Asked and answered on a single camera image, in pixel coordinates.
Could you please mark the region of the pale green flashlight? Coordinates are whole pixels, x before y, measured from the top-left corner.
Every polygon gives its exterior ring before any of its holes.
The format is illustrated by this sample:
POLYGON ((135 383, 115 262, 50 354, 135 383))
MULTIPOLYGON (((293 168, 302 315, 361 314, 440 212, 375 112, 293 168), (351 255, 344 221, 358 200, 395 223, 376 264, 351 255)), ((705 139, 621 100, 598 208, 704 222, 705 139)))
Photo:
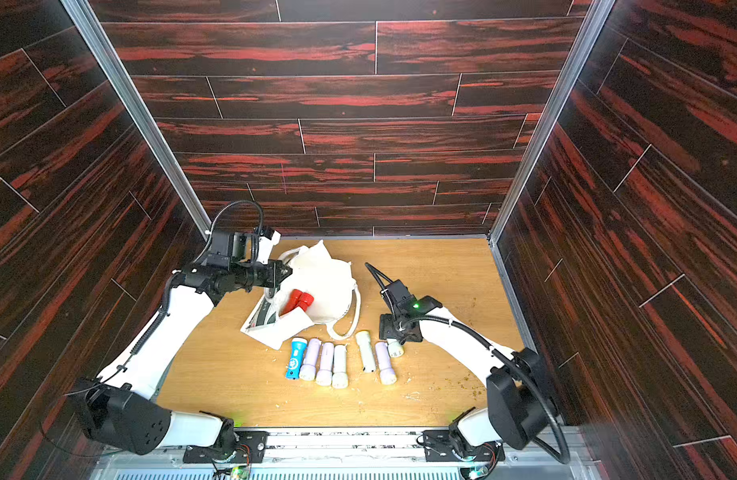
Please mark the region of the pale green flashlight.
POLYGON ((388 339, 386 340, 387 351, 391 358, 398 358, 404 354, 403 346, 398 340, 388 339))

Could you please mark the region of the red flashlight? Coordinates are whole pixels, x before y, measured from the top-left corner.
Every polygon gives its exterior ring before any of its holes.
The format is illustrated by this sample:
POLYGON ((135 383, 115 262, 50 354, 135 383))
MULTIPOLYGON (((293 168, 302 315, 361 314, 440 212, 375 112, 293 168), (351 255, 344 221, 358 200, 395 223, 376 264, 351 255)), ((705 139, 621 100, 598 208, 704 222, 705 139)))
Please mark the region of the red flashlight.
POLYGON ((280 315, 286 315, 290 313, 290 311, 296 309, 296 306, 298 306, 298 302, 300 302, 300 297, 302 297, 302 290, 298 289, 292 289, 292 292, 290 292, 290 297, 288 297, 288 301, 286 301, 286 305, 284 305, 284 308, 282 308, 282 311, 280 311, 280 315))
POLYGON ((296 298, 296 304, 294 304, 294 308, 298 308, 301 309, 303 312, 306 312, 308 311, 308 308, 312 306, 312 303, 314 303, 314 296, 312 296, 312 294, 300 292, 300 295, 298 295, 298 298, 296 298))

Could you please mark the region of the white floral canvas tote bag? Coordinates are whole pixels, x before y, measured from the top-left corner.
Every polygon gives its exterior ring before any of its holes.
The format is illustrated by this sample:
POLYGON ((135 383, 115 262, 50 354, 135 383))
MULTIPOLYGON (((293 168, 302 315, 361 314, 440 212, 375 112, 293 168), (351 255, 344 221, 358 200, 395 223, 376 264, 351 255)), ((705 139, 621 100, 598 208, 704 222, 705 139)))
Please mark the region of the white floral canvas tote bag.
POLYGON ((362 307, 352 264, 333 258, 323 241, 288 250, 280 260, 292 268, 292 275, 280 287, 264 291, 240 331, 275 350, 314 325, 323 325, 336 341, 352 337, 362 307), (312 294, 314 303, 306 312, 296 308, 280 315, 292 289, 312 294))

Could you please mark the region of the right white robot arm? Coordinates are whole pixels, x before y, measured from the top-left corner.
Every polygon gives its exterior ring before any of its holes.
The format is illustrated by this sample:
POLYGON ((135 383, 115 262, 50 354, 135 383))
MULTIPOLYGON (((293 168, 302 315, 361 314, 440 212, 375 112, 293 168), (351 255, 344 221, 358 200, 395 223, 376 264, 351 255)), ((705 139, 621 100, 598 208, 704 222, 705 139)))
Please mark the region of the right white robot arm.
POLYGON ((459 321, 431 296, 417 298, 398 279, 366 264, 388 308, 379 318, 379 338, 389 346, 431 343, 465 366, 485 388, 486 406, 470 409, 448 426, 447 439, 422 445, 448 449, 463 461, 473 461, 483 446, 507 445, 522 450, 532 443, 553 460, 567 465, 570 449, 558 422, 556 392, 539 355, 514 350, 487 339, 459 321))

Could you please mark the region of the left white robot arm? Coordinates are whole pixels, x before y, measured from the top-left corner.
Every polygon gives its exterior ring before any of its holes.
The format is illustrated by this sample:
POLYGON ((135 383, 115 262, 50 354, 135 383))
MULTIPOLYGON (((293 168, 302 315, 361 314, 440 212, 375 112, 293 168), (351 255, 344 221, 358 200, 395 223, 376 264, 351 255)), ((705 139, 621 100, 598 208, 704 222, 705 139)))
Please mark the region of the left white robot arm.
POLYGON ((96 378, 76 380, 68 394, 84 436, 138 455, 186 446, 214 461, 232 460, 240 442, 230 418, 170 410, 154 395, 180 347, 224 295, 278 287, 292 272, 282 260, 192 263, 174 272, 162 305, 132 343, 96 378))

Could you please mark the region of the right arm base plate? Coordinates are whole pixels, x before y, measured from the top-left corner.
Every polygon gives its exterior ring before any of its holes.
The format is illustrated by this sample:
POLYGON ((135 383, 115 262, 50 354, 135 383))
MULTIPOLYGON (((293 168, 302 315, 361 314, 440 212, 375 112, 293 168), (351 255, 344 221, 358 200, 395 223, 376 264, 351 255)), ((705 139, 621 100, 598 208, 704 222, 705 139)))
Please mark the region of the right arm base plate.
POLYGON ((416 443, 423 450, 427 462, 492 462, 505 459, 504 449, 496 442, 480 446, 470 445, 459 434, 448 429, 424 430, 416 443))

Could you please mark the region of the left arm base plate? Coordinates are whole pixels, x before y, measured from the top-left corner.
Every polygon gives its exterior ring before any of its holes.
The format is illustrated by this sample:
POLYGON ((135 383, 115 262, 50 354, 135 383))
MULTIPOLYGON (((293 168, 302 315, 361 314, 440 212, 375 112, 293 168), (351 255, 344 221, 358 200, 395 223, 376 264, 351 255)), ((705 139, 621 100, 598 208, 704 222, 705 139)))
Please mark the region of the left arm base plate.
POLYGON ((258 464, 264 461, 268 446, 268 432, 264 430, 236 429, 234 433, 222 433, 216 444, 210 447, 188 446, 184 464, 258 464))

